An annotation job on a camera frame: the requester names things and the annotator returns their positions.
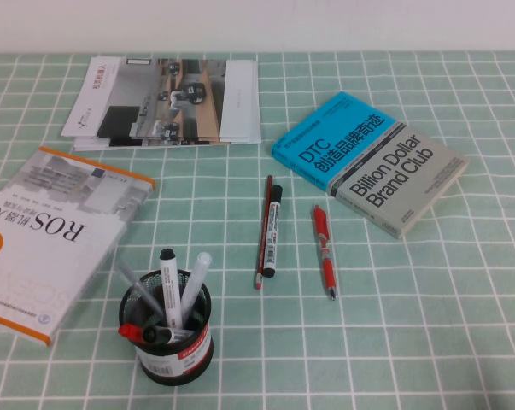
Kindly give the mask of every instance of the black mesh pen holder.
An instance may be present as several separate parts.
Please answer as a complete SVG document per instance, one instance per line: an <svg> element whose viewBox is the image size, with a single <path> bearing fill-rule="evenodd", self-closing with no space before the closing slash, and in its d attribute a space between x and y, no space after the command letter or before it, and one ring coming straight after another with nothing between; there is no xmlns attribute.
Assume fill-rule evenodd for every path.
<svg viewBox="0 0 515 410"><path fill-rule="evenodd" d="M190 274L178 270L179 291L183 295ZM164 307L161 271L153 271L141 278L141 282ZM194 333L177 343L148 345L132 343L141 362L143 371L159 384L180 386L198 378L208 368L214 355L214 341L209 330L209 316L212 312L212 299L206 285L202 285L196 298L191 316L185 329ZM131 324L145 328L151 325L166 326L140 297L130 288L122 298L119 309L120 325Z"/></svg>

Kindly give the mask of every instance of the stack of magazines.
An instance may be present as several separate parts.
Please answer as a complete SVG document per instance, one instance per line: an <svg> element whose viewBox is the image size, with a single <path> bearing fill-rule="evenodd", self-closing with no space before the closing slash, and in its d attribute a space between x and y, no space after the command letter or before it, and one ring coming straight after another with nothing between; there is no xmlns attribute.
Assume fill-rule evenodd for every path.
<svg viewBox="0 0 515 410"><path fill-rule="evenodd" d="M75 150L258 144L257 64L94 57L61 134Z"/></svg>

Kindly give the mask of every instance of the book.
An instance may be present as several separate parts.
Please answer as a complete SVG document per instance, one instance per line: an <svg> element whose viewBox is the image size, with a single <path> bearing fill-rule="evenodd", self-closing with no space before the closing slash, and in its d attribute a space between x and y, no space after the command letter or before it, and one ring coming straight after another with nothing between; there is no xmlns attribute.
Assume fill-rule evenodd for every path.
<svg viewBox="0 0 515 410"><path fill-rule="evenodd" d="M75 150L258 144L257 65L94 57L61 134Z"/></svg>
<svg viewBox="0 0 515 410"><path fill-rule="evenodd" d="M41 147L0 190L0 326L50 345L155 188Z"/></svg>
<svg viewBox="0 0 515 410"><path fill-rule="evenodd" d="M411 229L469 163L345 92L281 137L272 157L394 237Z"/></svg>

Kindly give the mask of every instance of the gray book cover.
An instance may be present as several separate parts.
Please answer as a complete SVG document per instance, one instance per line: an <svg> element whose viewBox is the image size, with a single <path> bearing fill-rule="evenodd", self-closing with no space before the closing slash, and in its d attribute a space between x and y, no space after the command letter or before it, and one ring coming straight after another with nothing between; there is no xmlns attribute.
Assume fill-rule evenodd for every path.
<svg viewBox="0 0 515 410"><path fill-rule="evenodd" d="M467 157L396 122L330 182L328 191L401 237L468 163Z"/></svg>
<svg viewBox="0 0 515 410"><path fill-rule="evenodd" d="M404 235L469 163L345 92L281 137L272 157L394 237Z"/></svg>

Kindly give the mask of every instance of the table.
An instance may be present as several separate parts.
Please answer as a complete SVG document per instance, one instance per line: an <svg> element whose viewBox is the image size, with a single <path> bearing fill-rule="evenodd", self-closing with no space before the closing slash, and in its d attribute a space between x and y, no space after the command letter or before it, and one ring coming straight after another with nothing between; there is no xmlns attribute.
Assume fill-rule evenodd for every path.
<svg viewBox="0 0 515 410"><path fill-rule="evenodd" d="M515 52L205 56L258 60L264 142L85 155L157 189L53 348L0 330L0 409L515 409ZM60 131L89 59L0 55L0 188L39 145L70 150ZM471 158L400 241L270 156L341 89ZM284 187L281 244L259 294L269 173ZM331 218L335 302L319 272L316 203ZM203 250L214 258L214 360L176 389L148 380L116 334L126 284L112 263L143 274L165 246L182 268Z"/></svg>

